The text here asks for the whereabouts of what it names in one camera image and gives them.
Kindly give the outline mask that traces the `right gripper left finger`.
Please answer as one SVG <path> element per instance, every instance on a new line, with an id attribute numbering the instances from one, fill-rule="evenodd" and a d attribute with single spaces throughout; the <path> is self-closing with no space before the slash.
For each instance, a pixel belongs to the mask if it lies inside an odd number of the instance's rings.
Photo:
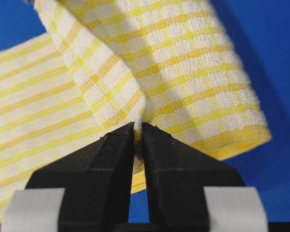
<path id="1" fill-rule="evenodd" d="M 2 232 L 104 232 L 129 215 L 133 123 L 34 171 L 14 192 Z"/>

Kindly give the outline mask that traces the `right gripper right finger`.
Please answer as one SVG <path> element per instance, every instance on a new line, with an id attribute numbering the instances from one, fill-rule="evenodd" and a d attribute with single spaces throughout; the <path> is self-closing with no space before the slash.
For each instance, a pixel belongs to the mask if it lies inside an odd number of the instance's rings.
<path id="1" fill-rule="evenodd" d="M 150 221 L 163 232 L 266 232 L 259 194 L 239 172 L 142 124 Z"/>

